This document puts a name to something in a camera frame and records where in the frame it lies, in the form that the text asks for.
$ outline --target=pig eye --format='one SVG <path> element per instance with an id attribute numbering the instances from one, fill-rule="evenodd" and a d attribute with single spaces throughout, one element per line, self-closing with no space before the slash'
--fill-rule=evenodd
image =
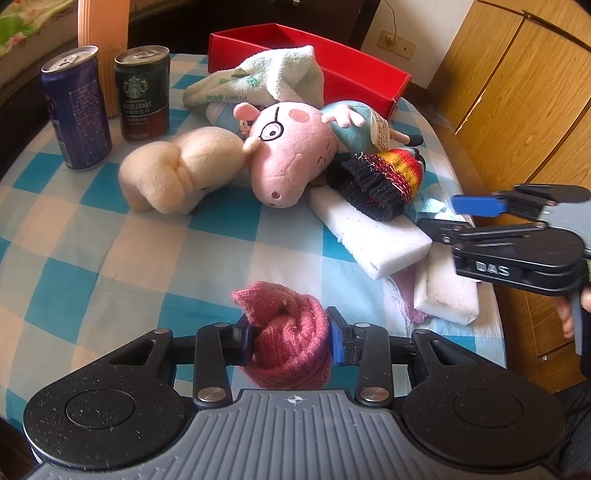
<path id="1" fill-rule="evenodd" d="M 276 138 L 279 138 L 283 135 L 283 125 L 281 122 L 277 121 L 278 115 L 279 107 L 277 107 L 277 110 L 275 110 L 275 120 L 267 123 L 261 130 L 259 137 L 261 140 L 263 140 L 263 142 L 275 140 Z"/>

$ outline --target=beige plush toy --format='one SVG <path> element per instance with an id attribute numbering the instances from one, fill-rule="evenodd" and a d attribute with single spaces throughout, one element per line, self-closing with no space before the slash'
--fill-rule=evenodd
<path id="1" fill-rule="evenodd" d="M 123 196 L 134 210 L 188 214 L 206 194 L 232 180 L 260 143 L 259 138 L 243 142 L 223 128 L 203 127 L 172 142 L 142 145 L 121 162 Z"/>

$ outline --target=can pull tab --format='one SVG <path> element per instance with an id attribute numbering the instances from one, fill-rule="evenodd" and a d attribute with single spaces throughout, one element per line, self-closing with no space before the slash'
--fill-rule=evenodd
<path id="1" fill-rule="evenodd" d="M 141 60 L 141 59 L 147 59 L 150 57 L 153 57 L 154 55 L 157 55 L 158 52 L 156 50 L 148 50 L 148 51 L 141 51 L 139 53 L 136 53 L 134 55 L 135 59 Z"/>
<path id="2" fill-rule="evenodd" d="M 78 55 L 76 53 L 72 54 L 72 55 L 68 55 L 67 57 L 64 57 L 61 62 L 57 65 L 57 68 L 62 68 L 62 67 L 66 67 L 68 65 L 72 65 L 76 59 L 78 58 Z"/>

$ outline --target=pink pig head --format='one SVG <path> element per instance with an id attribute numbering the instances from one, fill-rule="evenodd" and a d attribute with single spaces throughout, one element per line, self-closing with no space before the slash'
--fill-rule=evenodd
<path id="1" fill-rule="evenodd" d="M 261 139 L 249 169 L 252 191 L 266 205 L 295 205 L 308 182 L 335 157 L 332 127 L 313 106 L 281 102 L 260 112 L 250 103 L 240 103 L 234 108 L 234 117 L 254 121 L 249 136 Z"/>

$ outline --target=red and yellow knit fabric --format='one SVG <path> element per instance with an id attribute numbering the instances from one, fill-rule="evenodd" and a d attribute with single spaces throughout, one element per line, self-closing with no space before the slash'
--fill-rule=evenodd
<path id="1" fill-rule="evenodd" d="M 363 155 L 362 159 L 400 191 L 405 203 L 417 194 L 423 181 L 423 166 L 411 151 L 394 148 L 375 155 Z"/>

